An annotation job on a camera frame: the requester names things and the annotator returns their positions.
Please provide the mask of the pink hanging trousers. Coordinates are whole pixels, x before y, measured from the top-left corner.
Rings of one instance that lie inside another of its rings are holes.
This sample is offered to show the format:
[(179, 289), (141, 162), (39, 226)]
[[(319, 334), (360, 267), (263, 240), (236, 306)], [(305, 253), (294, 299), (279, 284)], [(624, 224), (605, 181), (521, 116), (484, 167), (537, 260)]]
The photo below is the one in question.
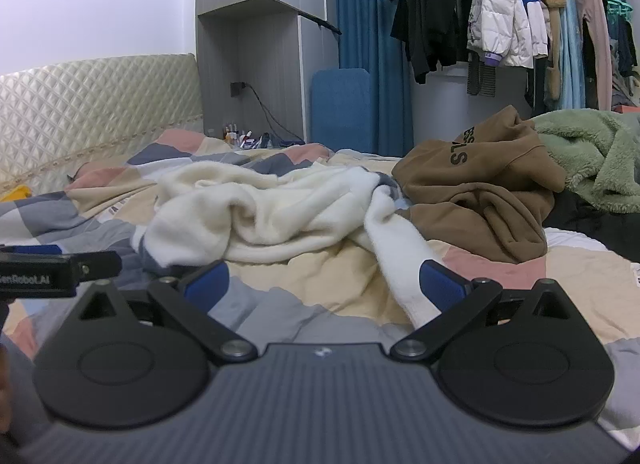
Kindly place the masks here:
[(582, 63), (586, 79), (587, 104), (610, 111), (613, 74), (608, 22), (602, 0), (576, 0), (582, 32)]

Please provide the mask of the blue curtain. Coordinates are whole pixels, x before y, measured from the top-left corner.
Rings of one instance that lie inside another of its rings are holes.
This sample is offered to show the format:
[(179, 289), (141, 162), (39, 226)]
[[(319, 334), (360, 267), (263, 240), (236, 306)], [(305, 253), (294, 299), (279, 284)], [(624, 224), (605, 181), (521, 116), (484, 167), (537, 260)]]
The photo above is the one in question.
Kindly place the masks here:
[(392, 38), (399, 0), (336, 0), (342, 68), (370, 74), (373, 151), (402, 157), (413, 147), (410, 66), (404, 44)]

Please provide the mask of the white puffer jacket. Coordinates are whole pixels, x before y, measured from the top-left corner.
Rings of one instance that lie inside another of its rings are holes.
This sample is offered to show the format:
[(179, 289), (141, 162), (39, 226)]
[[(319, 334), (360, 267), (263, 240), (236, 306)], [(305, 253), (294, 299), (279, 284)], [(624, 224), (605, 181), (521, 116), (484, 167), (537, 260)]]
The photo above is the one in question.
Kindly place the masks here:
[(489, 67), (533, 69), (548, 56), (540, 0), (472, 0), (468, 48)]

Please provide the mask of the black wall socket plug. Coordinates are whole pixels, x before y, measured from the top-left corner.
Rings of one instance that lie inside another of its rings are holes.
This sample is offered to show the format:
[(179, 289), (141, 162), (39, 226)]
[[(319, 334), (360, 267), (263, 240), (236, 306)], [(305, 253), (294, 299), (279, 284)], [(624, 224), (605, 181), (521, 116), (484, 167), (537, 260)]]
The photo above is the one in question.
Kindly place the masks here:
[(230, 83), (230, 96), (238, 97), (245, 90), (247, 84), (245, 82), (231, 82)]

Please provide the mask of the small bottles on nightstand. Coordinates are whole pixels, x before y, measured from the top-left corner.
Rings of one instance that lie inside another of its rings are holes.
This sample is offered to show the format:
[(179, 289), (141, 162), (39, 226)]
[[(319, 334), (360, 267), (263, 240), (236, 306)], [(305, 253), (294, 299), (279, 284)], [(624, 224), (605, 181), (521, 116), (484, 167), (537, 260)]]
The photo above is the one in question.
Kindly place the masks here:
[(234, 123), (224, 125), (222, 139), (224, 139), (230, 147), (240, 150), (269, 149), (272, 147), (269, 133), (255, 135), (252, 131), (239, 129), (238, 125)]

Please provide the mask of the patchwork colour quilt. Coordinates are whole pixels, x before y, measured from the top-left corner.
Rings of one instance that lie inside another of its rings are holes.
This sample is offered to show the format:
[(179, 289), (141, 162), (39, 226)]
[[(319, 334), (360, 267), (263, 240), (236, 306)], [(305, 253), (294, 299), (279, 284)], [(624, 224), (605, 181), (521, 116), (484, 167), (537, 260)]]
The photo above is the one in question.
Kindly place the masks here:
[[(134, 240), (156, 209), (157, 182), (192, 163), (217, 161), (269, 175), (329, 166), (356, 174), (390, 174), (394, 160), (319, 146), (235, 152), (223, 141), (170, 129), (139, 143), (76, 162), (58, 173), (47, 193), (15, 197), (1, 187), (1, 241), (6, 245), (57, 245), (66, 253), (116, 251), (118, 284), (135, 289), (149, 281)], [(461, 247), (432, 241), (442, 265), (472, 279), (488, 277), (524, 289), (541, 278), (559, 282), (610, 354), (612, 396), (601, 425), (622, 444), (639, 444), (639, 262), (574, 229), (548, 228), (547, 253), (513, 265), (491, 262)], [(213, 316), (256, 344), (337, 340), (390, 344), (410, 321), (390, 291), (374, 254), (351, 239), (286, 262), (231, 263), (230, 282)]]

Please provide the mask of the white striped fleece sweater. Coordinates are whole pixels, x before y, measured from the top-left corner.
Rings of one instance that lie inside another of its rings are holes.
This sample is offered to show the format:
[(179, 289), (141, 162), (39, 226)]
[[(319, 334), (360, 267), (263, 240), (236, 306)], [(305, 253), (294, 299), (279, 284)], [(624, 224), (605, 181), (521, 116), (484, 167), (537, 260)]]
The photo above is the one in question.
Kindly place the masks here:
[(259, 291), (379, 325), (439, 311), (420, 289), (439, 256), (396, 211), (398, 188), (361, 166), (314, 163), (277, 176), (204, 161), (170, 171), (132, 245), (154, 273), (224, 261)]

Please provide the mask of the beige quilted headboard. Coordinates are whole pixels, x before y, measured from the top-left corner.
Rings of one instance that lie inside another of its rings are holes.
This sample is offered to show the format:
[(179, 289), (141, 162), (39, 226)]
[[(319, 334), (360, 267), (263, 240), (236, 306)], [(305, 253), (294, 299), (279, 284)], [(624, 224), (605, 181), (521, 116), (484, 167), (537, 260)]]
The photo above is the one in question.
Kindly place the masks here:
[(58, 191), (87, 162), (203, 128), (191, 54), (75, 60), (1, 78), (1, 190)]

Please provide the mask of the black hanging jacket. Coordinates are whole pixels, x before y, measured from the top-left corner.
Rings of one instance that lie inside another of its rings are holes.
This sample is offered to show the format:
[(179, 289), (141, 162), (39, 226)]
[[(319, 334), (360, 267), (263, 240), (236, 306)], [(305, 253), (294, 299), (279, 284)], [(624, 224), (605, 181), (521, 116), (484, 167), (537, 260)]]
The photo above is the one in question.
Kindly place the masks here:
[(472, 0), (399, 0), (390, 36), (405, 47), (416, 83), (465, 61)]

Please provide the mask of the green fleece garment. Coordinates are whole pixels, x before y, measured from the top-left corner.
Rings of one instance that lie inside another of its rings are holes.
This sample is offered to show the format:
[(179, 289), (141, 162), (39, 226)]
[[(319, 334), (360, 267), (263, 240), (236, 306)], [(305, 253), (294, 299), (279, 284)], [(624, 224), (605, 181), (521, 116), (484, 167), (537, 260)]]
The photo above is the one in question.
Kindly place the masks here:
[(566, 172), (565, 187), (599, 211), (639, 210), (639, 142), (613, 111), (556, 110), (533, 118), (550, 157)]

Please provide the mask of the yellow object by headboard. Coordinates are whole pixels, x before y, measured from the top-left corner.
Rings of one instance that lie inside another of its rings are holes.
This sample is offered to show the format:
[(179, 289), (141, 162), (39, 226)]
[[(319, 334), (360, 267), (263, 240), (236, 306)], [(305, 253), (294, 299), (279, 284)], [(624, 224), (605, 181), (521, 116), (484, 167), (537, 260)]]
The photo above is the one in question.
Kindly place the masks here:
[(17, 200), (28, 199), (32, 196), (32, 189), (26, 185), (18, 185), (11, 190), (6, 191), (0, 195), (0, 202), (13, 202)]

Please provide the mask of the brown hoodie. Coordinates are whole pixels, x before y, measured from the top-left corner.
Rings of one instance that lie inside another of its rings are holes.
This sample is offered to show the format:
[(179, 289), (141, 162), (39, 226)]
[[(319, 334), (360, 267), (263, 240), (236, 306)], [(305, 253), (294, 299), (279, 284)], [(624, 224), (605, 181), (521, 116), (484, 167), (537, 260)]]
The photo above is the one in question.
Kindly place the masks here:
[(393, 177), (411, 202), (401, 215), (425, 239), (519, 264), (547, 253), (542, 223), (565, 188), (566, 172), (534, 122), (507, 106), (454, 140), (415, 146)]

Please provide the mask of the light blue hanging garment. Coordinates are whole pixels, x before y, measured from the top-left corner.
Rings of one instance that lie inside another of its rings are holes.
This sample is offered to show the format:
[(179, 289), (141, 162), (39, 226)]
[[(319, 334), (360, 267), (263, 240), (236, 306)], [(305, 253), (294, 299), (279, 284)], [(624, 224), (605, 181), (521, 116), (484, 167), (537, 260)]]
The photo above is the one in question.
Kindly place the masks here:
[(561, 93), (555, 109), (584, 108), (586, 106), (585, 73), (576, 0), (565, 0), (565, 6), (560, 9), (560, 23)]

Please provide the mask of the blue padded board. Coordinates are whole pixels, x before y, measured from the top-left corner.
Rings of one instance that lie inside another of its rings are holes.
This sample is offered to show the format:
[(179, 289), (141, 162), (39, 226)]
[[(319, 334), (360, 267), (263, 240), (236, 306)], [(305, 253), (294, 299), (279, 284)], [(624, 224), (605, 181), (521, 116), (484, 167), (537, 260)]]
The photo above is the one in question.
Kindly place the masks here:
[(310, 139), (337, 151), (375, 147), (371, 76), (367, 70), (328, 69), (311, 81)]

